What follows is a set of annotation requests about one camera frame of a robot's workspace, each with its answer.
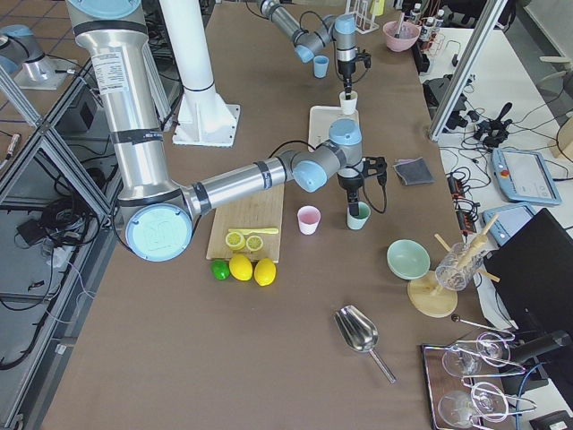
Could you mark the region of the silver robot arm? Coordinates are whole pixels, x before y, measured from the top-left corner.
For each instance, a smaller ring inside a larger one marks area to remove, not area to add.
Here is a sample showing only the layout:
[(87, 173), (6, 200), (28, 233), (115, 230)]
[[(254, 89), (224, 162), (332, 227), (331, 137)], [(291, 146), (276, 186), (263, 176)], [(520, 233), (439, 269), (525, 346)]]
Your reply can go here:
[(336, 47), (338, 73), (342, 77), (346, 99), (351, 98), (353, 74), (358, 50), (356, 45), (355, 18), (352, 14), (319, 17), (316, 30), (307, 30), (302, 20), (297, 20), (279, 1), (257, 1), (264, 18), (273, 22), (292, 42), (303, 63), (313, 60), (330, 42)]
[[(195, 1), (160, 5), (183, 86), (175, 139), (230, 146), (239, 108), (217, 93), (201, 8)], [(90, 53), (111, 142), (123, 179), (118, 204), (130, 250), (151, 262), (177, 257), (190, 244), (200, 217), (250, 194), (295, 181), (312, 193), (337, 176), (345, 180), (362, 161), (358, 123), (337, 120), (316, 150), (275, 157), (182, 186), (168, 173), (163, 129), (146, 72), (149, 34), (138, 1), (71, 1), (77, 44)]]

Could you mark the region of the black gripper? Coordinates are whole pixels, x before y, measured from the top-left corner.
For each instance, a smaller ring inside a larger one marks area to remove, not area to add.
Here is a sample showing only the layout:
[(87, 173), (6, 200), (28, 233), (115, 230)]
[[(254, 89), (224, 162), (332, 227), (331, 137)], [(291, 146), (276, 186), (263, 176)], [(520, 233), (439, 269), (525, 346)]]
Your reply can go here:
[(363, 187), (363, 177), (360, 175), (350, 177), (338, 175), (338, 183), (346, 191), (349, 214), (358, 216), (360, 213), (358, 191)]
[(343, 78), (345, 99), (351, 99), (352, 75), (355, 72), (356, 48), (336, 48), (338, 74)]

